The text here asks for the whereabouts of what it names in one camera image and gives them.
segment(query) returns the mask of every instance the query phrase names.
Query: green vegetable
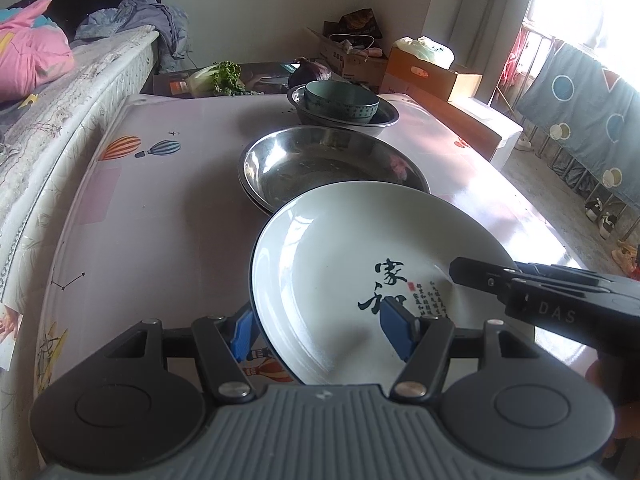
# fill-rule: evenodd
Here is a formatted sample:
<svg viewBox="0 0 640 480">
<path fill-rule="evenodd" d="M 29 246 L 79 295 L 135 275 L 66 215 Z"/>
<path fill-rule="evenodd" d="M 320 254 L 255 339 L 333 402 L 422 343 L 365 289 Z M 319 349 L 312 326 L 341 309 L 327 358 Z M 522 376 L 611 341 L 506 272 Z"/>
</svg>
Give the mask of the green vegetable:
<svg viewBox="0 0 640 480">
<path fill-rule="evenodd" d="M 241 69 L 231 61 L 222 61 L 199 70 L 189 78 L 194 95 L 213 93 L 215 95 L 251 94 L 240 81 Z"/>
</svg>

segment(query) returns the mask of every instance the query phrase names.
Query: black chinese character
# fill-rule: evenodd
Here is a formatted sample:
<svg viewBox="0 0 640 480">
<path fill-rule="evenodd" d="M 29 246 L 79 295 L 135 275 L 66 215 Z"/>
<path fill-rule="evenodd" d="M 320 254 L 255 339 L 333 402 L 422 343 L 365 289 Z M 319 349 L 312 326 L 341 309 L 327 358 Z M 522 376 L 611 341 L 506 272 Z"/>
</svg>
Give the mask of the black chinese character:
<svg viewBox="0 0 640 480">
<path fill-rule="evenodd" d="M 403 282 L 406 282 L 406 278 L 403 278 L 402 276 L 398 276 L 398 272 L 400 272 L 401 269 L 396 269 L 396 267 L 400 267 L 403 265 L 404 263 L 402 262 L 392 262 L 389 258 L 387 258 L 386 262 L 382 264 L 376 264 L 376 272 L 380 272 L 380 270 L 384 268 L 385 283 L 387 285 L 395 285 L 398 280 L 402 280 Z"/>
<path fill-rule="evenodd" d="M 376 290 L 378 290 L 379 288 L 382 288 L 382 284 L 376 282 L 376 286 L 373 289 L 373 298 L 365 301 L 364 303 L 358 303 L 358 307 L 360 308 L 360 310 L 366 310 L 367 308 L 369 308 L 369 305 L 371 305 L 374 300 L 376 301 L 373 306 L 373 310 L 375 310 L 374 314 L 380 310 L 380 301 L 382 300 L 382 294 L 376 294 Z"/>
</svg>

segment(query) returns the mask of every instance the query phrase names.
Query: white plate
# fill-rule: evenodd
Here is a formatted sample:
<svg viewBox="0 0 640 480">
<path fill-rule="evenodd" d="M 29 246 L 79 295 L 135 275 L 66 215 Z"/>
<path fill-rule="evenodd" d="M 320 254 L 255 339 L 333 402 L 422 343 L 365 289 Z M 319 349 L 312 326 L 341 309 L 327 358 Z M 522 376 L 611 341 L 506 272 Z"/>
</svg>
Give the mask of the white plate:
<svg viewBox="0 0 640 480">
<path fill-rule="evenodd" d="M 533 338 L 533 327 L 506 317 L 495 296 L 451 281 L 457 256 L 514 267 L 485 228 L 437 197 L 384 182 L 330 184 L 295 198 L 265 226 L 252 259 L 252 301 L 301 382 L 379 383 L 388 392 L 404 363 L 374 312 L 384 296 L 403 296 L 416 316 L 444 307 L 461 328 L 506 319 Z M 454 360 L 447 383 L 474 367 Z"/>
</svg>

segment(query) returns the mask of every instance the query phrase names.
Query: white plastic bag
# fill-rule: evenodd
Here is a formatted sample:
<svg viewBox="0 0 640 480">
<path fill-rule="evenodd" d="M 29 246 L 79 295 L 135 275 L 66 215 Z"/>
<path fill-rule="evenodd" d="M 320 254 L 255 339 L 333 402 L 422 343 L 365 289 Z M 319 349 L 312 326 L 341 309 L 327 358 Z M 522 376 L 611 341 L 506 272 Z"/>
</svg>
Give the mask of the white plastic bag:
<svg viewBox="0 0 640 480">
<path fill-rule="evenodd" d="M 411 38 L 402 38 L 394 43 L 395 47 L 404 50 L 409 54 L 413 54 L 418 59 L 429 61 L 434 65 L 440 66 L 448 70 L 453 63 L 453 52 L 446 46 L 431 41 L 426 36 L 412 40 Z"/>
</svg>

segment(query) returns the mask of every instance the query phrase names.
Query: shoe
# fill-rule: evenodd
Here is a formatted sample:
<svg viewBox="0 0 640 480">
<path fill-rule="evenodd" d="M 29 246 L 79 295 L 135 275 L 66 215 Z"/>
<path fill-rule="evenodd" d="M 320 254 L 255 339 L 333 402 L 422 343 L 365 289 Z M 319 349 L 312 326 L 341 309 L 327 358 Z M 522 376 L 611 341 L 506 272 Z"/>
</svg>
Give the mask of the shoe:
<svg viewBox="0 0 640 480">
<path fill-rule="evenodd" d="M 633 254 L 625 249 L 614 249 L 611 251 L 611 257 L 620 269 L 622 269 L 627 276 L 631 277 L 637 267 Z"/>
<path fill-rule="evenodd" d="M 638 248 L 636 248 L 636 246 L 633 246 L 628 242 L 623 242 L 622 240 L 616 240 L 616 245 L 623 251 L 631 253 L 634 260 L 636 259 L 636 256 L 638 256 Z"/>
<path fill-rule="evenodd" d="M 602 236 L 605 240 L 609 238 L 609 235 L 613 231 L 616 226 L 616 222 L 618 221 L 618 217 L 612 215 L 609 212 L 604 213 L 602 218 L 600 219 L 600 236 Z"/>
<path fill-rule="evenodd" d="M 521 152 L 532 152 L 533 146 L 531 145 L 531 141 L 527 139 L 525 134 L 520 134 L 520 138 L 516 140 L 516 145 L 514 146 L 516 150 L 520 150 Z"/>
<path fill-rule="evenodd" d="M 584 205 L 584 213 L 589 220 L 595 222 L 602 213 L 602 200 L 596 198 L 596 200 L 587 202 Z"/>
</svg>

